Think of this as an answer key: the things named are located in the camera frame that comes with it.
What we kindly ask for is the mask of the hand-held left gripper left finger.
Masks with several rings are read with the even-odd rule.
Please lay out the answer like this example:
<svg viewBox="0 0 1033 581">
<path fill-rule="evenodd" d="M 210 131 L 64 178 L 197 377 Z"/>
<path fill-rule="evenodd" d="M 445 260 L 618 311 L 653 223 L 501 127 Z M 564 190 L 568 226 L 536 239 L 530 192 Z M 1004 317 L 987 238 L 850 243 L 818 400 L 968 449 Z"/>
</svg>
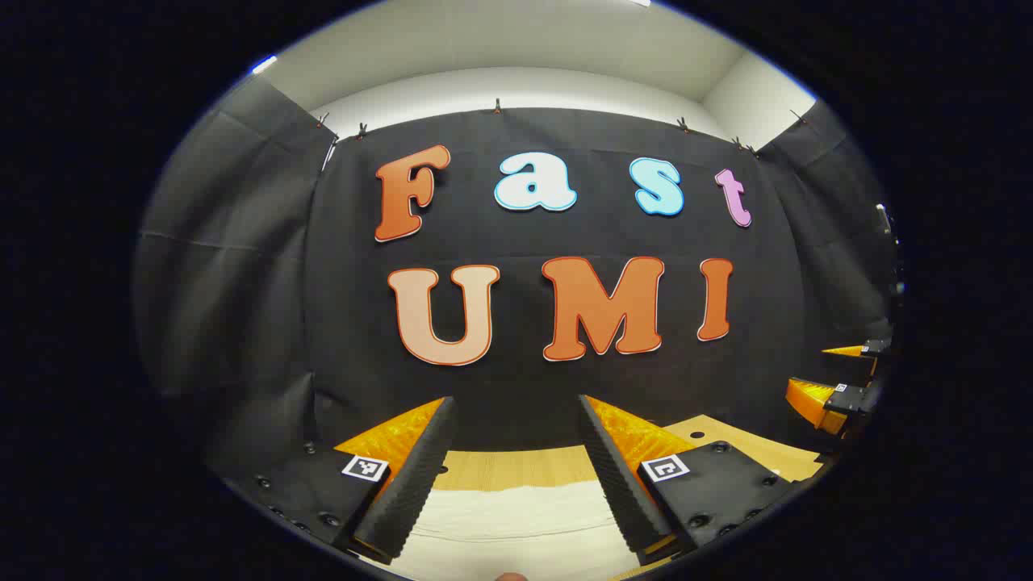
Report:
<svg viewBox="0 0 1033 581">
<path fill-rule="evenodd" d="M 420 517 L 457 425 L 453 397 L 441 397 L 346 441 L 308 441 L 223 481 L 298 536 L 390 565 Z"/>
</svg>

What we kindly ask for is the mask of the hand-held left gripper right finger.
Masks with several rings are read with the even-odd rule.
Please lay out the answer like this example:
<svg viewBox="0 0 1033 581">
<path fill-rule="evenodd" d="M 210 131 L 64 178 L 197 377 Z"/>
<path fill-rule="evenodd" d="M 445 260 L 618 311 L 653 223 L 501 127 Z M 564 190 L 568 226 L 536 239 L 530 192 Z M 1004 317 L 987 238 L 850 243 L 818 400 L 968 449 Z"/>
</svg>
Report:
<svg viewBox="0 0 1033 581">
<path fill-rule="evenodd" d="M 692 444 L 591 396 L 578 400 L 580 439 L 641 565 L 718 541 L 803 487 L 728 441 Z"/>
</svg>

